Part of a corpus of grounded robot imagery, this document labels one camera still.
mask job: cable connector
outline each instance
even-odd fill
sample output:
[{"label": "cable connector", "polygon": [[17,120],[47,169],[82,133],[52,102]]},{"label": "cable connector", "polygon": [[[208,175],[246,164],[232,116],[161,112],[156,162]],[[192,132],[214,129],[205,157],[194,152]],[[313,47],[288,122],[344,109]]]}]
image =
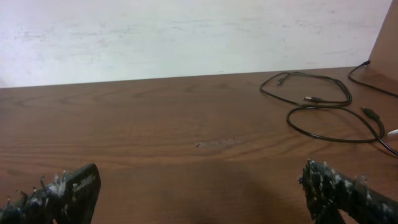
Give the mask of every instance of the cable connector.
[{"label": "cable connector", "polygon": [[361,109],[363,111],[363,113],[370,119],[373,119],[375,121],[380,120],[380,116],[377,115],[376,112],[374,112],[372,109],[366,108],[364,106],[361,106]]},{"label": "cable connector", "polygon": [[321,103],[323,100],[319,97],[313,97],[313,96],[306,96],[304,97],[304,100],[309,101],[309,102],[314,102],[314,103]]},{"label": "cable connector", "polygon": [[365,61],[364,63],[362,63],[360,66],[367,66],[371,63],[370,60]]},{"label": "cable connector", "polygon": [[278,81],[276,81],[276,84],[278,84],[278,85],[282,85],[283,83],[284,83],[284,81],[286,80],[286,78],[285,77],[283,77],[283,78],[280,78]]}]

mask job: wooden panel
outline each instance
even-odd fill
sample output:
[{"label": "wooden panel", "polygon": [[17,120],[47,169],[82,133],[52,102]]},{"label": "wooden panel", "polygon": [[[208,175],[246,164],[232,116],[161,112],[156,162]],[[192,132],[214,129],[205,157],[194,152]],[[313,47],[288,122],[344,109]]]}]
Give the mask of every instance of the wooden panel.
[{"label": "wooden panel", "polygon": [[398,1],[391,2],[377,41],[374,44],[370,67],[384,75],[398,79]]},{"label": "wooden panel", "polygon": [[[349,108],[372,108],[387,130],[398,128],[396,99],[348,81],[349,70],[312,72],[340,78],[353,94]],[[365,172],[374,190],[397,200],[396,160],[379,144],[294,131],[285,122],[293,106],[258,90],[273,74],[0,89],[0,203],[38,186],[41,175],[50,181],[95,162],[102,189],[93,223],[310,223],[297,181],[309,157],[351,177]],[[292,100],[344,98],[316,79],[275,80],[268,89]],[[337,111],[292,119],[318,134],[370,137]]]}]

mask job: wood grain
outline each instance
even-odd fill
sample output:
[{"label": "wood grain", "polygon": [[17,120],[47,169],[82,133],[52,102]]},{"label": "wood grain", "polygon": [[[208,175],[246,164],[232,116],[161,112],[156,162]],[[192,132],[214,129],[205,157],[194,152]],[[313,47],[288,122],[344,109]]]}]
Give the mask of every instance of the wood grain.
[{"label": "wood grain", "polygon": [[372,49],[370,67],[398,80],[398,1],[393,0]]},{"label": "wood grain", "polygon": [[[340,78],[353,94],[349,108],[372,108],[387,130],[398,128],[396,99],[349,82],[348,71],[311,72]],[[41,175],[50,181],[95,162],[102,189],[93,223],[310,223],[297,181],[309,157],[351,177],[365,172],[371,188],[398,200],[397,161],[376,143],[327,142],[294,131],[285,122],[294,106],[258,90],[274,74],[0,89],[0,203],[17,197],[16,189],[30,191]],[[293,100],[344,97],[332,83],[296,77],[268,90]],[[370,137],[337,111],[292,119],[319,134]]]}]

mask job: audio cable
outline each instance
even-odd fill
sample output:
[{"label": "audio cable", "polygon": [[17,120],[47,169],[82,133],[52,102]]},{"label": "audio cable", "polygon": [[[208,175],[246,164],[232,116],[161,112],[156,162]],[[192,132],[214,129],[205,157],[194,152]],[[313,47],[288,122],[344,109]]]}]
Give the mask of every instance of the audio cable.
[{"label": "audio cable", "polygon": [[351,81],[353,81],[353,82],[355,82],[355,83],[357,83],[357,84],[367,86],[367,87],[372,88],[372,89],[374,89],[374,90],[377,90],[377,91],[380,91],[380,92],[385,93],[385,94],[387,94],[387,95],[390,95],[390,96],[393,96],[393,97],[398,98],[398,95],[395,94],[395,93],[391,93],[391,92],[389,92],[389,91],[387,91],[387,90],[380,89],[380,88],[378,88],[378,87],[376,87],[376,86],[372,86],[372,85],[369,85],[369,84],[367,84],[367,83],[363,83],[363,82],[357,81],[357,80],[355,80],[355,79],[353,78],[353,73],[354,73],[357,69],[361,68],[362,66],[367,66],[367,65],[369,65],[370,63],[371,63],[371,61],[370,61],[370,60],[367,60],[367,61],[365,61],[364,63],[362,63],[361,65],[358,65],[357,67],[355,67],[354,69],[352,69],[352,71],[350,71],[349,74],[348,74],[348,79],[350,79]]},{"label": "audio cable", "polygon": [[[363,66],[364,64],[356,67],[353,71],[355,71],[356,69],[358,69],[359,67]],[[345,94],[346,96],[346,100],[345,101],[331,101],[331,100],[323,100],[321,98],[318,97],[313,97],[313,96],[306,96],[304,98],[304,100],[312,102],[312,103],[316,103],[315,105],[308,105],[308,104],[304,104],[304,103],[298,103],[298,102],[294,102],[282,97],[279,97],[273,93],[270,93],[268,91],[266,91],[264,89],[264,87],[267,85],[267,83],[269,83],[271,80],[273,80],[276,77],[282,76],[282,78],[277,80],[277,85],[281,86],[283,85],[283,83],[286,81],[286,79],[288,79],[290,76],[301,76],[301,77],[309,77],[309,78],[319,78],[319,79],[324,79],[324,80],[328,80],[333,82],[334,84],[338,85],[340,87],[340,89],[342,90],[342,92]],[[382,138],[384,137],[384,135],[386,134],[386,130],[384,128],[384,125],[382,123],[382,121],[380,120],[379,115],[377,115],[372,109],[369,108],[365,108],[362,107],[362,112],[371,120],[375,121],[377,123],[377,125],[379,126],[379,133],[377,133],[374,128],[359,114],[355,113],[354,111],[351,111],[347,108],[344,108],[344,106],[350,105],[352,102],[352,95],[349,92],[348,88],[344,85],[343,82],[341,82],[338,79],[332,78],[332,77],[328,77],[328,76],[324,76],[324,75],[314,75],[314,74],[309,74],[309,73],[303,73],[303,72],[282,72],[282,73],[278,73],[277,75],[274,75],[273,77],[269,78],[268,80],[266,80],[264,83],[261,84],[260,86],[260,92],[265,94],[265,95],[269,95],[272,96],[274,98],[277,98],[278,100],[282,100],[286,103],[290,103],[293,105],[297,105],[299,107],[294,108],[292,110],[290,110],[287,114],[286,117],[286,122],[289,124],[290,127],[294,128],[296,131],[307,135],[311,138],[315,138],[315,139],[321,139],[321,140],[327,140],[327,141],[334,141],[334,142],[349,142],[349,143],[370,143],[370,142],[375,142],[378,141],[380,142],[388,151],[390,151],[391,153],[393,153],[394,155],[398,156],[398,152],[395,151],[393,148],[391,148],[387,143],[385,143]],[[374,138],[372,139],[340,139],[340,138],[331,138],[331,137],[327,137],[327,136],[321,136],[318,134],[313,134],[310,133],[302,128],[299,128],[298,126],[294,125],[294,123],[290,120],[290,116],[295,113],[296,111],[300,111],[300,110],[319,110],[319,109],[331,109],[331,110],[343,110],[346,111],[352,115],[354,115],[355,117],[357,117],[369,130],[370,132],[373,134]]]}]

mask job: white wall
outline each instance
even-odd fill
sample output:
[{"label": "white wall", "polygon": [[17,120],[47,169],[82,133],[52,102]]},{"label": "white wall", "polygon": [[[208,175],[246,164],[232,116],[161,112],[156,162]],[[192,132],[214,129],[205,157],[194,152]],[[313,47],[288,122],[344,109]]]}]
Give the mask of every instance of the white wall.
[{"label": "white wall", "polygon": [[391,0],[0,0],[0,87],[345,67]]}]

